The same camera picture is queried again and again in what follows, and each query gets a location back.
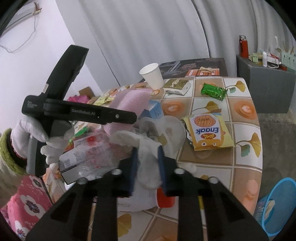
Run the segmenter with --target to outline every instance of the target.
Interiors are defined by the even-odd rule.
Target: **blue box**
[[[158,101],[150,100],[148,106],[144,109],[140,117],[149,117],[152,119],[160,119],[164,116],[161,105]]]

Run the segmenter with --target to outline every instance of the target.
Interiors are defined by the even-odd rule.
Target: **green wrapper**
[[[223,100],[226,96],[227,90],[221,87],[213,86],[204,83],[204,86],[200,92],[201,94],[207,94],[215,99]]]

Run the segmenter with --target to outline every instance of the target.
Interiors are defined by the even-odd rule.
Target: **red bottle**
[[[247,41],[246,36],[244,36],[244,35],[239,36],[239,51],[240,51],[241,57],[243,57],[243,58],[249,57],[248,41]]]

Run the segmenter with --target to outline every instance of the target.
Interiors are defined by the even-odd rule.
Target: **white flower print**
[[[21,240],[25,240],[29,230],[25,227],[22,227],[19,221],[15,221],[15,232]]]
[[[29,176],[29,178],[32,180],[32,184],[34,187],[39,188],[40,190],[44,191],[44,188],[43,188],[40,180],[38,180],[34,176]]]
[[[36,216],[40,219],[45,214],[44,208],[40,204],[37,204],[31,196],[21,195],[20,199],[25,204],[24,208],[26,212],[31,216]]]

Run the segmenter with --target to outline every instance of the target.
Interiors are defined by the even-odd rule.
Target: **screw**
[[[208,181],[212,184],[217,184],[219,182],[219,180],[216,177],[210,177]]]
[[[117,175],[120,175],[122,173],[122,170],[120,170],[120,169],[113,169],[111,173],[112,173],[112,175],[116,175],[117,176]]]
[[[84,184],[86,184],[87,182],[88,182],[88,181],[87,181],[87,178],[85,178],[85,177],[79,178],[79,179],[77,180],[77,183],[80,184],[80,185],[84,185]]]
[[[178,174],[178,175],[182,175],[185,173],[185,170],[183,168],[176,168],[174,170],[174,173]]]

